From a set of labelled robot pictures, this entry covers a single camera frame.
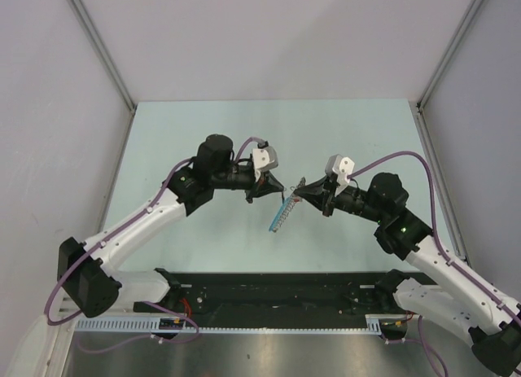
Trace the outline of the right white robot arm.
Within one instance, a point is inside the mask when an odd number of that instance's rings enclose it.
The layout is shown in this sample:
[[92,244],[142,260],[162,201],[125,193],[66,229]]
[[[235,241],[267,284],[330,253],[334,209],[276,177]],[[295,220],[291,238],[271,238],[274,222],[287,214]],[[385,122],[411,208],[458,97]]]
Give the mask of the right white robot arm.
[[508,296],[466,265],[439,241],[437,233],[406,207],[409,198],[399,177],[379,173],[368,190],[347,186],[338,191],[334,178],[296,189],[296,194],[326,217],[335,210],[376,223],[374,237],[390,255],[408,262],[432,279],[437,294],[422,289],[410,276],[392,270],[375,293],[385,313],[414,311],[471,347],[492,373],[520,372],[520,302]]

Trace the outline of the blue key cover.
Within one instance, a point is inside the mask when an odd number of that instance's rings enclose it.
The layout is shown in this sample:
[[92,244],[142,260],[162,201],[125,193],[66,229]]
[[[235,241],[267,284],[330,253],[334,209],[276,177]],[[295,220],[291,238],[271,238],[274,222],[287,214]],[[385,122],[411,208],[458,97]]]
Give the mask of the blue key cover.
[[283,201],[277,214],[275,215],[274,219],[272,220],[271,225],[269,226],[269,232],[272,232],[272,233],[278,232],[278,230],[282,226],[283,222],[289,216],[293,207],[294,207],[294,198],[290,195]]

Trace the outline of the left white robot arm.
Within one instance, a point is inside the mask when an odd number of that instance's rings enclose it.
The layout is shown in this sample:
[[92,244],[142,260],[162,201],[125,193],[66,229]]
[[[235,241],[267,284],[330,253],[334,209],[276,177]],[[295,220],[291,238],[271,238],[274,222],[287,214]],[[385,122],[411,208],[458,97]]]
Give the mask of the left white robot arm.
[[177,163],[160,189],[114,226],[82,242],[70,237],[59,246],[57,279],[7,368],[8,376],[43,376],[59,326],[78,317],[96,318],[118,304],[153,304],[164,312],[178,306],[180,292],[166,272],[125,273],[123,263],[166,226],[190,216],[217,190],[244,191],[247,202],[282,193],[273,175],[276,150],[258,137],[234,149],[233,141],[211,134],[196,154]]

